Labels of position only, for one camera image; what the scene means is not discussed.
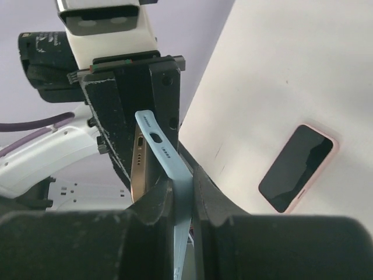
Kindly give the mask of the light blue phone case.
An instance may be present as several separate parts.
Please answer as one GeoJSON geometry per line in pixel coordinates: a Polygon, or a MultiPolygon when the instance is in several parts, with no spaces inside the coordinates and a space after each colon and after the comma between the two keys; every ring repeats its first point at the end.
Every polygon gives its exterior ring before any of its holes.
{"type": "Polygon", "coordinates": [[[135,113],[137,124],[168,178],[174,193],[174,279],[181,279],[193,208],[193,177],[150,110],[135,113]]]}

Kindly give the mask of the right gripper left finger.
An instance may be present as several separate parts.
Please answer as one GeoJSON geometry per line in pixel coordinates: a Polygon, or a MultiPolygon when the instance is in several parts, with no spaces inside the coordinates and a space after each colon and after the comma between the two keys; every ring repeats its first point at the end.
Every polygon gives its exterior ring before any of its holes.
{"type": "Polygon", "coordinates": [[[2,279],[173,279],[173,190],[161,179],[125,210],[10,212],[2,279]]]}

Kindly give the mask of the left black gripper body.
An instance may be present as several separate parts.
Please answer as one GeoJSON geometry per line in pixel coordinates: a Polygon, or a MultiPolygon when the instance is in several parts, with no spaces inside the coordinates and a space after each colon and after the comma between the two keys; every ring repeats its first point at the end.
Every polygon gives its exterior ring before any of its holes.
{"type": "Polygon", "coordinates": [[[25,76],[44,101],[85,100],[80,86],[68,78],[78,65],[64,31],[21,33],[18,49],[25,76]]]}

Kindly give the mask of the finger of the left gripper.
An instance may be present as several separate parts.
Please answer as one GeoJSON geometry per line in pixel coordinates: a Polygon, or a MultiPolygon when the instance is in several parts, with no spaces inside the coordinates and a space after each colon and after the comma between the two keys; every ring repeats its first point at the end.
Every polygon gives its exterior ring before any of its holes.
{"type": "Polygon", "coordinates": [[[113,168],[130,186],[135,113],[152,107],[150,72],[128,68],[85,75],[80,85],[107,147],[113,168]]]}
{"type": "Polygon", "coordinates": [[[180,120],[181,70],[173,57],[161,57],[149,65],[154,98],[154,109],[158,125],[178,149],[180,120]]]}

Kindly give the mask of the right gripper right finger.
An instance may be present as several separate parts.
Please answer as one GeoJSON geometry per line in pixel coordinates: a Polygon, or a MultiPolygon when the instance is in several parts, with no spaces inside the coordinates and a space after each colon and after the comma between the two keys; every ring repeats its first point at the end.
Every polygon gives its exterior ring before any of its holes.
{"type": "Polygon", "coordinates": [[[193,171],[198,279],[371,279],[372,239],[338,216],[251,215],[180,145],[193,171]]]}

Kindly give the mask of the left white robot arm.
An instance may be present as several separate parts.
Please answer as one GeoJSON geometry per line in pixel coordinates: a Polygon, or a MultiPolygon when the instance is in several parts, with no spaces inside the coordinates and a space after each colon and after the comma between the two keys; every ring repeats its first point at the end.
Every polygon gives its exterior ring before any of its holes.
{"type": "Polygon", "coordinates": [[[95,153],[107,153],[132,195],[148,191],[162,171],[140,133],[136,112],[149,110],[178,146],[183,56],[156,50],[95,58],[79,70],[63,31],[22,33],[20,60],[32,87],[51,103],[77,102],[75,111],[45,120],[2,124],[29,134],[1,149],[1,195],[33,209],[50,199],[24,195],[50,175],[95,153]]]}

